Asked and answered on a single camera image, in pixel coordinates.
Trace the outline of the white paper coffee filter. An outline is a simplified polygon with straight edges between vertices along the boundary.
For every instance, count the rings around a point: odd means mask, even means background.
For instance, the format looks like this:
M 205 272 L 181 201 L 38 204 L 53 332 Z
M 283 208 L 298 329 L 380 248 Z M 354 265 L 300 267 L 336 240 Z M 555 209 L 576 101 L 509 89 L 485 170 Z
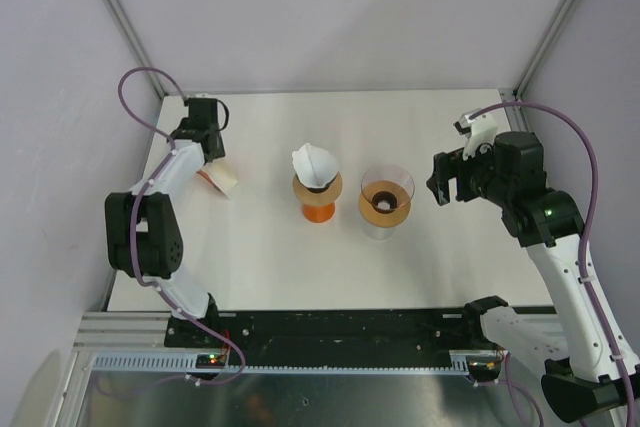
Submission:
M 296 176 L 311 172 L 318 178 L 322 175 L 331 177 L 339 172 L 338 162 L 330 152 L 309 143 L 293 151 L 291 156 Z

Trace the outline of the pink glass dripper cone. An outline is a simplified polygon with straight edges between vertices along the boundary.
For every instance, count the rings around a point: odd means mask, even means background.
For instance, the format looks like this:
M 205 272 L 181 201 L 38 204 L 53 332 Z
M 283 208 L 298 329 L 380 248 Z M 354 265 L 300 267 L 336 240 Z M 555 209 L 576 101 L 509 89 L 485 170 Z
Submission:
M 389 214 L 409 205 L 415 193 L 413 177 L 402 167 L 371 167 L 361 179 L 361 194 L 377 212 Z

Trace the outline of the orange glass flask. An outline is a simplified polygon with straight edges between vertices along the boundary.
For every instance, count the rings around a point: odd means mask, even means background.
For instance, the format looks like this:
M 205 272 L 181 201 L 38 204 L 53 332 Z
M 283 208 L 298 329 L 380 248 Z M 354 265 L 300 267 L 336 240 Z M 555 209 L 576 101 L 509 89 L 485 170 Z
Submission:
M 303 203 L 301 206 L 303 216 L 312 223 L 325 223 L 335 214 L 336 205 L 331 202 L 322 206 L 315 206 Z

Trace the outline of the blue glass dripper cone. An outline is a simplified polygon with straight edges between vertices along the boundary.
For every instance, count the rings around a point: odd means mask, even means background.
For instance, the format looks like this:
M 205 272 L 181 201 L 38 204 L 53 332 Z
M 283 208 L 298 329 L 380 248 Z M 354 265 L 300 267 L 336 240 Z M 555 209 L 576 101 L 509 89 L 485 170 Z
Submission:
M 304 175 L 297 175 L 300 183 L 310 192 L 321 193 L 326 191 L 336 180 L 337 173 L 329 177 L 328 175 L 322 175 L 318 178 L 314 173 L 308 172 Z

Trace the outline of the clear glass carafe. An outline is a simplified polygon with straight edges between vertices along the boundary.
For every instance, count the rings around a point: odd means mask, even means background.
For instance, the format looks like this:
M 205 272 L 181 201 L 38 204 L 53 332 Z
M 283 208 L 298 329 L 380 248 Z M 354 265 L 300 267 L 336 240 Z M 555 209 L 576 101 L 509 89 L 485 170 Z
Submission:
M 393 226 L 379 226 L 373 224 L 367 220 L 364 221 L 364 231 L 366 235 L 376 241 L 384 241 L 393 236 L 397 229 L 396 225 Z

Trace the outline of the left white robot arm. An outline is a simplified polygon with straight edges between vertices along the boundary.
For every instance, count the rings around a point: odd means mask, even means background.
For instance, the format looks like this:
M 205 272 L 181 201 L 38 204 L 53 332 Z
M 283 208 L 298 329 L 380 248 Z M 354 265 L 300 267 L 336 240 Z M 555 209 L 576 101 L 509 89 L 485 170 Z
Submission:
M 172 201 L 206 164 L 225 155 L 221 132 L 229 109 L 215 98 L 184 101 L 187 116 L 168 136 L 164 157 L 146 179 L 105 200 L 107 252 L 111 267 L 154 288 L 172 315 L 188 321 L 186 334 L 197 345 L 221 334 L 212 295 L 183 266 L 184 245 Z

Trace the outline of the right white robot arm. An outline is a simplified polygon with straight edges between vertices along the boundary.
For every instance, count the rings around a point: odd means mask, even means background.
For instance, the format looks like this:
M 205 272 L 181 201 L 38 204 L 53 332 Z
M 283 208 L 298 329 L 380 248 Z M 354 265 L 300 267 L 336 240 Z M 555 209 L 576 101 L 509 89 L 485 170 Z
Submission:
M 565 423 L 627 406 L 639 397 L 639 357 L 609 307 L 610 332 L 589 294 L 601 290 L 590 259 L 579 258 L 586 229 L 566 192 L 547 184 L 544 149 L 526 132 L 506 132 L 474 153 L 438 153 L 426 182 L 439 205 L 481 198 L 498 206 L 502 222 L 535 264 L 549 292 L 564 338 L 557 341 L 526 322 L 498 296 L 465 305 L 463 340 L 473 348 L 505 348 L 536 375 L 547 404 Z

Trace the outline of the orange coffee filter box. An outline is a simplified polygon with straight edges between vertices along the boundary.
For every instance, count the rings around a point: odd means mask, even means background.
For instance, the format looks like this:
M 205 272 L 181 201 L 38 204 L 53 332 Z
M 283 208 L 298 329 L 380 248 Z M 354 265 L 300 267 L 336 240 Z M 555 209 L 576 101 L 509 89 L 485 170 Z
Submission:
M 205 164 L 197 174 L 226 198 L 231 197 L 239 182 L 235 170 L 225 158 Z

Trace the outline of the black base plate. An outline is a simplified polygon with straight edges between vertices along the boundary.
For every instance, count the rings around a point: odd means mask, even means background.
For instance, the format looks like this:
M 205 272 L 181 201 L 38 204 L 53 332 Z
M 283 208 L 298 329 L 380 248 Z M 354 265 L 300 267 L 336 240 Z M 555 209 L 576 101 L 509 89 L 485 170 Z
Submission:
M 222 312 L 217 331 L 263 368 L 450 367 L 451 351 L 497 349 L 460 308 Z

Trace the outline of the aluminium frame rail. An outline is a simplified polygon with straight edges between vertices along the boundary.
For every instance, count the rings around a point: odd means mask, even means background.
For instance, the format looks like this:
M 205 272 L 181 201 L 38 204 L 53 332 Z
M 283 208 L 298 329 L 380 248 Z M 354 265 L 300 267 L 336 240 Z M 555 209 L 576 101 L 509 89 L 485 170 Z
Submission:
M 73 347 L 80 351 L 162 349 L 167 312 L 93 312 L 83 315 Z

